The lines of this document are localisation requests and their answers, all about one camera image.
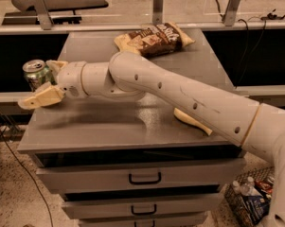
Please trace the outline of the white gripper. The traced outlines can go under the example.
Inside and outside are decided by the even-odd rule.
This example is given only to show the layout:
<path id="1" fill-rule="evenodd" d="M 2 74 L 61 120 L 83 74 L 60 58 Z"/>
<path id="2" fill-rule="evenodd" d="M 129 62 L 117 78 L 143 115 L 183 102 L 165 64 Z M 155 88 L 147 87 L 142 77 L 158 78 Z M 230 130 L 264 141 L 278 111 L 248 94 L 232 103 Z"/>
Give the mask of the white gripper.
<path id="1" fill-rule="evenodd" d="M 86 98 L 87 94 L 82 86 L 82 72 L 85 61 L 53 61 L 45 62 L 49 67 L 54 82 L 58 85 L 52 85 L 46 82 L 35 92 L 18 100 L 18 105 L 25 110 L 34 110 L 37 108 L 50 106 L 61 102 L 66 95 L 69 98 Z"/>

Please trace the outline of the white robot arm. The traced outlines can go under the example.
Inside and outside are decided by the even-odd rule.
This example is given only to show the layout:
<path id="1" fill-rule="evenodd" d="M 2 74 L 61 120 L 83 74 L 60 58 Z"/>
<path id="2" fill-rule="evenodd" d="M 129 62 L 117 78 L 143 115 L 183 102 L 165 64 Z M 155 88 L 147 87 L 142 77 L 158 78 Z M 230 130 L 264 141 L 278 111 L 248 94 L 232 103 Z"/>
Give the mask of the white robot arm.
<path id="1" fill-rule="evenodd" d="M 234 145 L 275 166 L 275 182 L 263 227 L 285 227 L 285 110 L 165 70 L 132 52 L 108 62 L 51 61 L 49 82 L 21 98 L 23 109 L 56 104 L 70 89 L 77 98 L 140 98 L 151 93 L 188 114 Z"/>

